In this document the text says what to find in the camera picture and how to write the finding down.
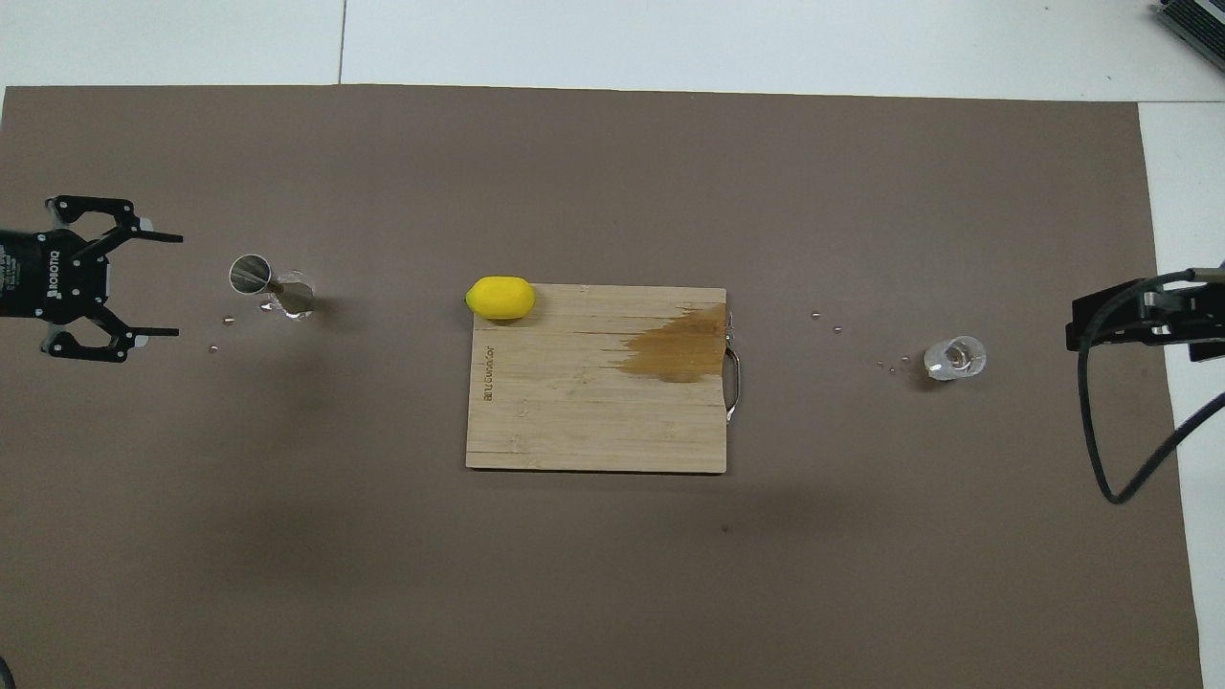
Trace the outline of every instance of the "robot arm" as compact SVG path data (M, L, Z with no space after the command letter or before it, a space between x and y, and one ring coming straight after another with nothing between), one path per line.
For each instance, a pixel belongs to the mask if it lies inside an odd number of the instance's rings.
M183 237L153 232L125 199L54 196L47 208L50 232L0 230L0 316L47 321L42 351L67 359L121 363L129 349L149 337L179 335L176 329L131 327L105 306L110 298L107 254L129 239L180 243ZM110 216L115 227L98 239L82 239L71 224L89 212ZM103 347L78 343L65 326L82 316L109 335L110 342Z

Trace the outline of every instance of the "metal jigger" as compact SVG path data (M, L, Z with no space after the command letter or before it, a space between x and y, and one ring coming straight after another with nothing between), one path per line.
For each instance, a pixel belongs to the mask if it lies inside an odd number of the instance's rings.
M267 259L256 254L234 261L230 287L239 294L267 294L268 300L260 305L261 309L279 310L294 320L309 316L315 306L315 289L306 276L290 271L273 277Z

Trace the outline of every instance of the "black cable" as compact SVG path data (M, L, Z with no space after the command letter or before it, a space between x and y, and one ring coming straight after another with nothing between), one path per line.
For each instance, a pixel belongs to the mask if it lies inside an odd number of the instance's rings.
M1156 467L1161 466L1161 462L1174 452L1174 449L1178 446L1178 443L1191 435L1193 430L1199 428L1205 421L1212 418L1213 414L1221 411L1225 407L1225 392L1218 395L1207 405L1199 408L1196 413L1191 414L1187 421L1182 422L1182 425L1174 429L1174 433L1165 439L1156 450L1149 455L1144 465L1140 466L1136 476L1132 477L1127 485L1118 493L1115 493L1110 487L1110 481L1106 478L1106 471L1101 466L1101 455L1098 452L1098 436L1093 430L1093 412L1089 408L1089 348L1093 347L1093 341L1098 337L1098 331L1106 322L1120 306L1126 302L1134 299L1143 292L1147 292L1154 287L1169 284L1171 282L1180 281L1196 281L1194 268L1187 268L1178 272L1167 272L1165 275L1159 275L1156 277L1150 277L1148 280L1142 280L1136 284L1123 289L1118 294L1111 297L1105 304L1098 309L1098 313L1089 319L1089 324L1084 329L1084 333L1080 336L1080 348L1077 352L1077 391L1080 396L1080 423L1084 427L1084 444L1089 449L1089 461L1093 463L1093 476L1098 479L1098 489L1106 498L1107 501L1115 505L1122 505L1127 500L1132 499L1132 495L1144 485Z
M9 669L9 663L4 662L4 656L0 656L0 679L4 680L4 689L17 689L17 683L12 679L12 671Z

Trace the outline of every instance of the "glass cup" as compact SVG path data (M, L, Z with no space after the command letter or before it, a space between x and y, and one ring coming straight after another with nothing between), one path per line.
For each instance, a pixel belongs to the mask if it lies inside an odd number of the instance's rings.
M976 338L960 335L929 347L922 363L935 380L960 380L982 373L987 351Z
M267 299L260 304L260 309L265 311L281 311L293 320L301 320L314 313L315 284L301 271L273 277L267 259L246 254L230 266L229 278L230 287L239 294L267 294Z

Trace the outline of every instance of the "robotiq logo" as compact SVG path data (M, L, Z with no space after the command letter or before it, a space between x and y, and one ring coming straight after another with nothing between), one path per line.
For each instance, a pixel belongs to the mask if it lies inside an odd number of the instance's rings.
M51 251L51 261L47 264L47 295L51 299L62 299L60 294L60 253Z

